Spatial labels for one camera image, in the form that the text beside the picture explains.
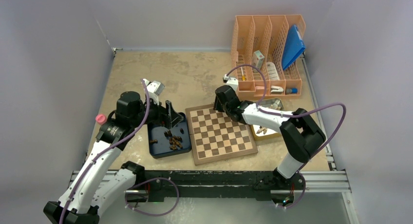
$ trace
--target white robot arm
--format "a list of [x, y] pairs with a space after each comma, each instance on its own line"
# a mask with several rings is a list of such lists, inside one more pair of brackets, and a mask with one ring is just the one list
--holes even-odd
[[257, 106], [251, 101], [240, 101], [236, 95], [238, 80], [224, 75], [226, 85], [215, 91], [214, 108], [225, 112], [233, 121], [250, 125], [259, 125], [280, 132], [286, 143], [288, 153], [274, 171], [275, 176], [290, 179], [296, 171], [316, 153], [326, 137], [310, 116], [289, 118], [284, 115], [305, 113], [298, 109], [295, 112], [277, 111]]

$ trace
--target beige table surface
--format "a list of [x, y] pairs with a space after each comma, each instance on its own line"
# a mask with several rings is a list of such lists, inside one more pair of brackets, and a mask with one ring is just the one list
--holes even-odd
[[[297, 62], [303, 80], [301, 97], [283, 99], [288, 111], [297, 108], [314, 108], [309, 86], [301, 62]], [[99, 113], [108, 115], [116, 107], [116, 101], [125, 91], [136, 91], [144, 99], [141, 78], [157, 80], [165, 85], [160, 101], [170, 100], [177, 112], [186, 108], [213, 103], [214, 91], [223, 84], [222, 77], [231, 69], [229, 53], [161, 53], [161, 52], [117, 52], [105, 90]], [[99, 125], [95, 124], [89, 145], [92, 149]], [[258, 153], [224, 161], [194, 165], [192, 152], [154, 159], [149, 154], [148, 130], [143, 128], [130, 140], [125, 150], [114, 161], [110, 169], [119, 169], [126, 161], [133, 161], [145, 169], [164, 170], [273, 170], [282, 161], [287, 148], [282, 137], [256, 141]], [[316, 155], [303, 170], [329, 170], [324, 151]]]

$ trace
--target chessboard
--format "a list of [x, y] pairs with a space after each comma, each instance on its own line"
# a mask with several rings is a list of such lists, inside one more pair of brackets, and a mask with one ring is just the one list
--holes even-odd
[[214, 105], [185, 110], [196, 165], [257, 153], [248, 125], [233, 122]]

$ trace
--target dark blue tray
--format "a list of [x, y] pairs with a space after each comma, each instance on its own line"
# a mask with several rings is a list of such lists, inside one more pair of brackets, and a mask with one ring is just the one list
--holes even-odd
[[[162, 158], [173, 155], [178, 155], [181, 153], [186, 153], [191, 151], [191, 139], [189, 137], [188, 122], [187, 117], [184, 113], [180, 113], [185, 119], [173, 127], [170, 131], [172, 135], [182, 137], [182, 149], [178, 147], [178, 150], [171, 150], [169, 144], [169, 138], [165, 137], [164, 132], [168, 131], [167, 128], [161, 127], [157, 124], [148, 124], [148, 139], [158, 140], [158, 143], [149, 145], [149, 153], [154, 158]], [[184, 134], [182, 134], [179, 129], [184, 129]]]

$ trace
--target purple cable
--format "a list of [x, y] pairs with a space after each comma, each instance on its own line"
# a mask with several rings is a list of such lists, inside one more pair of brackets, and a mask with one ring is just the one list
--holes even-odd
[[[324, 144], [322, 144], [322, 145], [317, 149], [316, 153], [314, 153], [313, 156], [311, 156], [311, 158], [313, 158], [317, 153], [319, 153], [319, 152], [333, 139], [333, 137], [336, 135], [337, 131], [339, 130], [341, 124], [343, 123], [344, 118], [345, 118], [346, 113], [347, 113], [346, 106], [345, 106], [343, 103], [341, 103], [341, 102], [331, 103], [331, 104], [328, 104], [328, 105], [319, 107], [319, 108], [317, 108], [317, 109], [314, 109], [314, 110], [312, 110], [312, 111], [309, 111], [309, 112], [306, 112], [306, 113], [302, 113], [302, 114], [297, 114], [297, 115], [290, 115], [290, 114], [283, 114], [283, 115], [281, 115], [280, 113], [275, 113], [275, 112], [270, 112], [270, 111], [262, 110], [261, 108], [259, 108], [259, 104], [260, 104], [260, 102], [261, 102], [262, 100], [264, 100], [264, 98], [265, 98], [265, 93], [267, 92], [267, 85], [266, 85], [266, 82], [265, 82], [265, 76], [264, 76], [264, 74], [261, 72], [260, 69], [256, 68], [255, 66], [249, 65], [249, 64], [243, 64], [243, 65], [239, 65], [239, 66], [236, 66], [235, 68], [231, 69], [231, 71], [229, 71], [226, 75], [229, 76], [229, 74], [230, 74], [231, 72], [233, 72], [235, 69], [238, 69], [238, 68], [243, 67], [243, 66], [252, 67], [253, 69], [257, 70], [258, 73], [260, 73], [261, 77], [263, 78], [263, 82], [264, 82], [264, 94], [263, 94], [263, 96], [261, 97], [261, 99], [259, 99], [259, 100], [256, 102], [257, 109], [258, 109], [259, 111], [263, 112], [263, 113], [270, 114], [270, 115], [276, 115], [276, 116], [285, 116], [285, 117], [289, 117], [289, 118], [301, 118], [301, 117], [304, 117], [304, 116], [308, 116], [308, 115], [310, 115], [310, 114], [312, 114], [312, 113], [322, 111], [322, 110], [324, 110], [324, 109], [326, 109], [326, 108], [329, 108], [329, 107], [341, 106], [341, 107], [343, 108], [343, 114], [341, 115], [341, 118], [340, 118], [340, 121], [339, 121], [338, 124], [337, 124], [337, 127], [334, 129], [334, 131], [333, 131], [333, 133], [330, 135], [330, 137], [328, 137], [328, 139], [324, 142]], [[300, 170], [301, 170], [306, 164], [307, 164], [307, 163], [302, 164], [301, 167], [298, 169], [298, 173], [300, 174], [300, 176], [302, 177], [302, 180], [304, 181], [304, 189], [302, 190], [302, 193], [301, 193], [301, 195], [298, 197], [297, 201], [295, 201], [295, 202], [294, 202], [292, 205], [290, 205], [288, 208], [293, 207], [293, 206], [294, 206], [296, 203], [298, 203], [298, 201], [300, 201], [301, 198], [304, 196], [305, 179], [304, 179], [304, 176], [300, 173]]]
[[[148, 102], [148, 100], [149, 100], [148, 88], [146, 87], [145, 82], [144, 82], [143, 79], [141, 79], [141, 82], [142, 82], [143, 88], [145, 90], [146, 101]], [[106, 149], [104, 149], [103, 151], [98, 153], [96, 155], [96, 157], [94, 157], [92, 159], [92, 161], [96, 163], [96, 160], [99, 157], [101, 157], [103, 154], [105, 154], [107, 151], [109, 151], [111, 149], [114, 149], [116, 146], [118, 146], [118, 145], [122, 144], [123, 142], [125, 142], [125, 141], [129, 140], [130, 138], [132, 138], [142, 128], [142, 126], [145, 124], [146, 119], [148, 118], [148, 114], [149, 114], [149, 104], [146, 105], [145, 115], [143, 117], [143, 120], [142, 120], [141, 124], [131, 134], [127, 135], [125, 138], [119, 140], [118, 142], [110, 145], [109, 147], [107, 147]], [[83, 173], [78, 175], [79, 179], [77, 180], [76, 184], [73, 186], [72, 192], [70, 192], [70, 194], [69, 194], [69, 199], [73, 198], [73, 196], [75, 195], [75, 192], [77, 191], [77, 188], [79, 187], [80, 183], [82, 182], [82, 180], [84, 179], [84, 177], [86, 176], [86, 174], [88, 173], [90, 168], [92, 168], [93, 165], [94, 164], [89, 163], [89, 165], [85, 168]], [[65, 206], [62, 210], [62, 213], [60, 215], [60, 218], [59, 218], [59, 224], [63, 224], [64, 215], [66, 213], [67, 208], [69, 207], [69, 204], [70, 204], [70, 201], [66, 201], [66, 204], [65, 204]]]
[[164, 216], [164, 215], [167, 215], [168, 213], [172, 212], [172, 211], [176, 208], [176, 206], [178, 205], [178, 202], [179, 202], [179, 191], [178, 191], [178, 187], [176, 186], [176, 184], [175, 184], [172, 180], [167, 179], [167, 178], [162, 178], [162, 177], [153, 178], [153, 179], [148, 179], [148, 180], [146, 180], [146, 181], [144, 181], [144, 182], [141, 182], [140, 184], [134, 185], [134, 186], [131, 187], [130, 189], [138, 188], [138, 187], [142, 186], [143, 184], [147, 184], [147, 183], [149, 183], [149, 182], [152, 182], [152, 181], [155, 181], [155, 180], [158, 180], [158, 179], [159, 179], [159, 180], [165, 180], [165, 181], [170, 182], [170, 183], [173, 185], [173, 187], [175, 188], [175, 190], [176, 190], [176, 201], [175, 201], [175, 204], [173, 205], [173, 207], [172, 207], [170, 210], [166, 211], [165, 213], [160, 213], [160, 214], [153, 214], [153, 213], [147, 213], [147, 212], [141, 211], [141, 210], [139, 210], [139, 209], [136, 209], [135, 207], [132, 207], [132, 206], [128, 203], [128, 199], [127, 199], [127, 196], [126, 196], [126, 194], [125, 194], [126, 207], [128, 207], [128, 208], [130, 208], [131, 210], [136, 211], [136, 212], [138, 212], [138, 213], [145, 214], [145, 215], [152, 216], [152, 217]]

